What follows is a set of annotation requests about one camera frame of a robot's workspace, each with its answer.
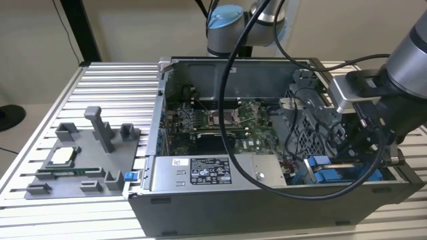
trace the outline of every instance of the power supply label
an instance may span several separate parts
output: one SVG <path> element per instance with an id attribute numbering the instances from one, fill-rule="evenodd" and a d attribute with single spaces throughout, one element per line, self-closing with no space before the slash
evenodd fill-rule
<path id="1" fill-rule="evenodd" d="M 192 185 L 232 183 L 228 157 L 190 158 L 189 172 Z"/>

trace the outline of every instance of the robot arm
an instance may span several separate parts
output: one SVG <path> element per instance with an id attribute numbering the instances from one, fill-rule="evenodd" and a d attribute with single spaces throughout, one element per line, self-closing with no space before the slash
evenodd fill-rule
<path id="1" fill-rule="evenodd" d="M 268 3 L 246 36 L 244 46 L 268 46 L 274 41 L 273 20 L 278 3 L 280 0 Z M 242 12 L 242 8 L 237 5 L 221 5 L 212 11 L 206 25 L 206 52 L 210 56 L 228 57 L 258 4 L 260 1 L 256 1 L 246 12 Z M 284 24 L 285 11 L 281 9 L 276 29 L 280 30 Z"/>

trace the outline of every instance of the metal slotted table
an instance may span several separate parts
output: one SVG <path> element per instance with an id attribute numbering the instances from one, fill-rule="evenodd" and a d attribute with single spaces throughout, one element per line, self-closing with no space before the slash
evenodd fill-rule
<path id="1" fill-rule="evenodd" d="M 322 62 L 325 67 L 341 62 Z M 330 72 L 341 75 L 348 66 Z M 102 108 L 112 128 L 133 123 L 141 129 L 133 169 L 144 167 L 150 119 L 157 94 L 156 63 L 92 63 L 78 68 L 33 135 L 0 180 L 0 239 L 142 239 L 130 206 L 122 196 L 25 200 L 33 181 L 56 142 L 54 128 L 73 122 L 89 129 L 86 106 Z M 398 146 L 407 163 L 427 182 L 427 129 L 409 133 Z M 403 203 L 380 207 L 356 226 L 198 236 L 204 240 L 250 239 L 384 240 L 427 239 L 427 187 Z"/>

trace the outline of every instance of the electrical cable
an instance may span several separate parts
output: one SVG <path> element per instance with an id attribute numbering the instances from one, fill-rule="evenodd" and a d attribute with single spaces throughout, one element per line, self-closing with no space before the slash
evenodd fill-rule
<path id="1" fill-rule="evenodd" d="M 77 53 L 76 53 L 76 50 L 74 50 L 74 47 L 73 47 L 73 44 L 72 44 L 72 39 L 69 37 L 69 32 L 66 30 L 66 27 L 65 27 L 65 24 L 62 22 L 62 18 L 61 18 L 61 15 L 60 15 L 60 11 L 58 11 L 58 8 L 56 7 L 56 3 L 54 3 L 54 0 L 52 0 L 52 3 L 53 3 L 53 7 L 54 7 L 54 10 L 56 10 L 56 14 L 57 14 L 57 17 L 58 17 L 58 20 L 60 20 L 60 24 L 65 30 L 65 33 L 66 33 L 66 37 L 68 37 L 68 43 L 69 43 L 69 47 L 70 47 L 70 50 L 73 52 L 73 55 L 74 55 L 74 58 L 77 59 L 77 65 L 80 64 L 80 60 L 78 60 L 78 57 L 77 57 Z"/>
<path id="2" fill-rule="evenodd" d="M 274 11 L 274 15 L 273 15 L 273 21 L 272 21 L 272 36 L 273 36 L 273 41 L 274 41 L 274 44 L 277 46 L 277 49 L 278 51 L 281 52 L 281 54 L 285 56 L 285 58 L 296 65 L 298 66 L 300 68 L 302 69 L 306 69 L 309 71 L 313 71 L 313 72 L 328 72 L 328 71 L 332 71 L 332 70 L 336 70 L 336 69 L 340 69 L 348 65 L 352 65 L 354 63 L 358 63 L 361 61 L 365 61 L 365 60 L 370 60 L 370 59 L 382 59 L 382 58 L 388 58 L 389 57 L 389 54 L 373 54 L 373 55 L 368 55 L 368 56 L 362 56 L 362 57 L 358 57 L 353 60 L 349 60 L 336 66 L 332 66 L 332 67 L 324 67 L 324 68 L 316 68 L 316 67 L 309 67 L 304 64 L 301 64 L 300 62 L 297 62 L 289 55 L 288 53 L 285 52 L 285 50 L 282 49 L 281 45 L 280 45 L 280 41 L 278 41 L 278 37 L 277 37 L 277 17 L 278 17 L 278 13 L 280 13 L 280 9 L 282 7 L 282 4 L 285 3 L 285 0 L 281 0 L 280 3 L 278 3 L 278 6 L 277 6 L 277 9 Z"/>
<path id="3" fill-rule="evenodd" d="M 2 151 L 6 151 L 6 152 L 9 152 L 9 153 L 12 153 L 12 154 L 20 154 L 18 152 L 16 152 L 16 151 L 12 151 L 12 150 L 9 150 L 9 149 L 5 149 L 5 148 L 2 148 L 2 147 L 0 147 L 0 150 L 2 150 Z"/>
<path id="4" fill-rule="evenodd" d="M 202 15 L 204 15 L 204 17 L 208 18 L 206 8 L 205 8 L 201 0 L 193 0 L 193 1 L 194 1 L 194 3 L 197 4 L 197 6 L 198 6 L 198 8 L 200 8 L 200 11 L 201 11 L 201 13 L 202 13 Z"/>
<path id="5" fill-rule="evenodd" d="M 224 69 L 222 69 L 221 78 L 220 78 L 220 87 L 218 87 L 218 98 L 217 98 L 217 115 L 218 115 L 217 118 L 218 118 L 218 131 L 220 131 L 221 141 L 222 141 L 224 148 L 225 148 L 226 154 L 229 156 L 230 162 L 232 162 L 237 172 L 256 187 L 258 187 L 260 189 L 262 189 L 265 191 L 269 191 L 270 193 L 273 193 L 281 197 L 296 199 L 296 200 L 306 200 L 306 201 L 328 200 L 328 199 L 333 199 L 333 198 L 342 196 L 344 194 L 349 193 L 356 187 L 358 187 L 365 182 L 365 180 L 369 178 L 369 176 L 372 175 L 372 173 L 374 172 L 377 167 L 380 166 L 382 154 L 385 151 L 385 137 L 384 137 L 384 134 L 378 128 L 373 129 L 373 133 L 377 138 L 377 150 L 374 152 L 372 164 L 369 165 L 366 171 L 362 173 L 362 175 L 358 177 L 358 179 L 354 180 L 349 185 L 346 185 L 341 190 L 338 190 L 333 193 L 325 194 L 325 195 L 314 195 L 314 196 L 288 194 L 288 193 L 281 192 L 280 190 L 264 185 L 254 178 L 252 178 L 252 176 L 245 172 L 245 170 L 241 168 L 241 166 L 238 164 L 238 161 L 237 161 L 236 156 L 233 154 L 233 149 L 232 149 L 228 137 L 226 137 L 225 123 L 224 123 L 224 98 L 225 98 L 225 87 L 226 87 L 229 71 L 233 66 L 233 62 L 234 62 L 234 59 L 237 56 L 237 51 L 240 49 L 240 46 L 242 45 L 242 42 L 246 39 L 248 33 L 249 33 L 249 31 L 254 25 L 254 22 L 260 16 L 261 12 L 264 11 L 269 1 L 270 0 L 262 0 L 260 2 L 257 9 L 256 9 L 252 17 L 249 18 L 246 25 L 242 29 L 242 32 L 238 36 L 238 39 L 236 41 L 236 44 L 233 46 L 232 52 L 229 54 L 229 57 L 228 57 L 228 60 L 226 60 L 226 63 L 225 63 Z"/>
<path id="6" fill-rule="evenodd" d="M 340 122 L 337 121 L 337 122 L 334 122 L 333 124 L 332 124 L 332 126 L 329 127 L 329 129 L 328 129 L 328 131 L 326 131 L 326 133 L 325 133 L 325 144 L 328 144 L 329 143 L 329 138 L 330 138 L 330 136 L 332 136 L 332 133 L 333 133 L 333 129 L 336 128 L 336 126 L 340 124 Z M 337 143 L 336 143 L 336 141 L 334 141 L 334 139 L 332 139 L 332 143 L 333 143 L 333 148 L 336 148 L 336 145 L 337 145 Z"/>
<path id="7" fill-rule="evenodd" d="M 208 17 L 205 18 L 205 36 L 208 36 L 208 30 L 209 30 L 209 21 L 210 21 L 210 18 L 212 18 L 212 13 L 216 9 L 216 7 L 218 6 L 220 4 L 220 0 L 210 0 L 210 3 L 208 5 Z"/>
<path id="8" fill-rule="evenodd" d="M 296 127 L 297 118 L 298 118 L 298 108 L 297 108 L 296 101 L 293 98 L 293 118 L 292 118 L 292 125 L 289 127 L 289 131 L 288 131 L 288 134 L 284 139 L 284 151 L 293 158 L 293 160 L 298 160 L 301 162 L 304 159 L 301 159 L 293 152 L 289 151 L 289 146 L 288 146 L 290 136 L 293 134 L 294 127 Z"/>

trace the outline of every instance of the circuit board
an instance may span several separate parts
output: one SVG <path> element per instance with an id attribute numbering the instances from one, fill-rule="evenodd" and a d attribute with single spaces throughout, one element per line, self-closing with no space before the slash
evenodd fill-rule
<path id="1" fill-rule="evenodd" d="M 186 102 L 173 104 L 173 109 L 166 112 L 172 156 L 225 153 L 218 112 L 209 109 L 208 102 L 198 101 L 198 104 L 198 109 Z M 238 100 L 236 105 L 236 108 L 224 110 L 226 135 L 234 153 L 276 154 L 281 158 L 282 149 L 262 101 Z"/>

